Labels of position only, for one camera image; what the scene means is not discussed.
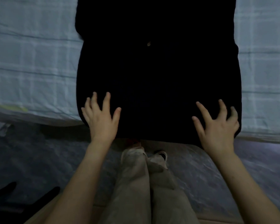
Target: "beige pants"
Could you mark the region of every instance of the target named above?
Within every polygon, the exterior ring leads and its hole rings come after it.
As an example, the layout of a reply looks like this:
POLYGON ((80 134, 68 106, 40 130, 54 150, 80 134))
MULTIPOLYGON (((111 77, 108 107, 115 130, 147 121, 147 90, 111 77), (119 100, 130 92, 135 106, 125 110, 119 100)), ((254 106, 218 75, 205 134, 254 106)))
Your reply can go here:
POLYGON ((100 224, 197 224, 185 193, 160 155, 127 151, 100 224))

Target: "person's right arm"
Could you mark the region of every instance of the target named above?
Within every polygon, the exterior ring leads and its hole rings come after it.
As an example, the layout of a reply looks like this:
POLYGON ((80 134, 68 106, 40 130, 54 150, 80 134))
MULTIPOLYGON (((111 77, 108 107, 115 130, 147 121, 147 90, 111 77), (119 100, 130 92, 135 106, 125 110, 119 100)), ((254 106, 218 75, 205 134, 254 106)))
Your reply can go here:
POLYGON ((239 128, 235 108, 227 118, 227 109, 219 100, 220 113, 212 119, 208 110, 196 103, 205 121, 205 129, 197 117, 192 117, 201 144, 216 164, 239 208, 245 223, 280 224, 280 211, 247 172, 233 148, 234 134, 239 128))

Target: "bed sheet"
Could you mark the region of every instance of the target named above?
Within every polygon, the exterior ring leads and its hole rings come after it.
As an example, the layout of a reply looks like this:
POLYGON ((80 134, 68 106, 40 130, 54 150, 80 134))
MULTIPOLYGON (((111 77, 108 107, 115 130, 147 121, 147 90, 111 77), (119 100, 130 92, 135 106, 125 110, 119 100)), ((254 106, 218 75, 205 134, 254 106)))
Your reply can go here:
MULTIPOLYGON (((76 5, 0 0, 0 121, 82 124, 76 5)), ((280 142, 280 0, 237 0, 234 22, 243 90, 239 137, 280 142)))

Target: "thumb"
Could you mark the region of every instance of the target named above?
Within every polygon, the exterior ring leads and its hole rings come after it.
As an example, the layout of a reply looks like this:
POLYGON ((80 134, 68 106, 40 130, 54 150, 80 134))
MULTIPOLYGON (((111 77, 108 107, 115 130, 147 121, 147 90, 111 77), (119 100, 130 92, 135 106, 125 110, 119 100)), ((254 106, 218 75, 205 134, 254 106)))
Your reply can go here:
POLYGON ((115 110, 114 114, 113 114, 112 123, 113 123, 114 125, 116 125, 116 127, 118 127, 118 124, 119 124, 120 113, 121 113, 121 108, 118 107, 118 108, 115 110))
POLYGON ((202 141, 202 138, 205 136, 205 133, 204 133, 204 128, 200 122, 200 120, 196 117, 196 116, 193 116, 192 117, 192 120, 194 122, 194 126, 196 128, 196 131, 197 131, 197 134, 198 134, 198 137, 200 139, 200 142, 202 141))

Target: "folded black clothing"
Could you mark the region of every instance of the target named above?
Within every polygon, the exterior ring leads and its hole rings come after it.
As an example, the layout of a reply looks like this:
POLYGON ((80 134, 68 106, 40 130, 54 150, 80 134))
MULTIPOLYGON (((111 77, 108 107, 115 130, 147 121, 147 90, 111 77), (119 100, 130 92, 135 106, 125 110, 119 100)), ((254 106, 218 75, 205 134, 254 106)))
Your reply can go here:
POLYGON ((215 119, 222 99, 228 117, 235 107, 241 126, 235 2, 78 0, 75 26, 84 44, 76 96, 82 121, 87 125, 81 107, 96 91, 100 107, 110 92, 111 114, 122 108, 120 138, 201 146, 191 119, 197 116, 204 125, 196 101, 215 119))

